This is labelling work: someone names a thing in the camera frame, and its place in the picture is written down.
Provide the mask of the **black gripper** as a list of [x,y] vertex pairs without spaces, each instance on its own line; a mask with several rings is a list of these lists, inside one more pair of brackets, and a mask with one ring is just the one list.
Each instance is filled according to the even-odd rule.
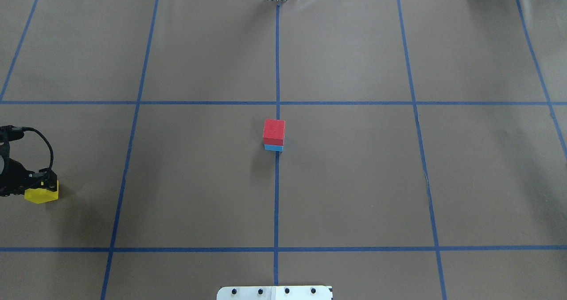
[[22,163],[1,158],[0,196],[23,195],[26,190],[45,189],[58,191],[58,177],[51,168],[43,168],[36,173],[25,169]]

